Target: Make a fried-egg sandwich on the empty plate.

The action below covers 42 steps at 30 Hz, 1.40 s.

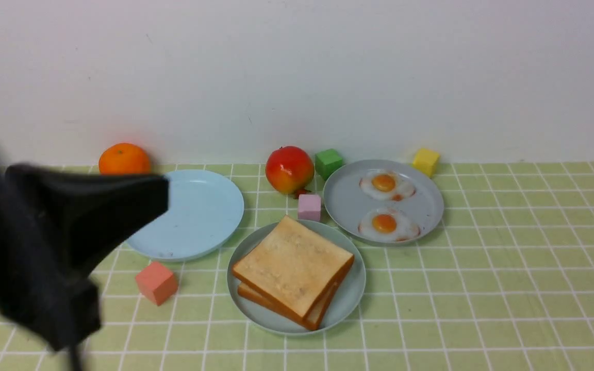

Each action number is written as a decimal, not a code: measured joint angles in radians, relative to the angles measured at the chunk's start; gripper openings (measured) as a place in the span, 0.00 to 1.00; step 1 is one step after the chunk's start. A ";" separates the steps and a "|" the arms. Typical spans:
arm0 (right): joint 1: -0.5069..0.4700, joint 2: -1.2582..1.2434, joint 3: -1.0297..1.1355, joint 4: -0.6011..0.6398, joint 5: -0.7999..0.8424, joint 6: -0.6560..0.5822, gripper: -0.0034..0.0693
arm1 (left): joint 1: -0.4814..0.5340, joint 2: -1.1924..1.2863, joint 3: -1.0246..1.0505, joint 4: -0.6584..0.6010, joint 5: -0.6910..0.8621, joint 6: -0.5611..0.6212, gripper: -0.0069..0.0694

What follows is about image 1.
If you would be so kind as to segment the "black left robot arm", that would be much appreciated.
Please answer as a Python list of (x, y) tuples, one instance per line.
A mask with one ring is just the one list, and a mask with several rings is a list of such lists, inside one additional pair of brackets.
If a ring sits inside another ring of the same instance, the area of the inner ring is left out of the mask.
[(101, 328), (93, 270), (168, 210), (160, 174), (97, 175), (0, 159), (0, 315), (68, 353)]

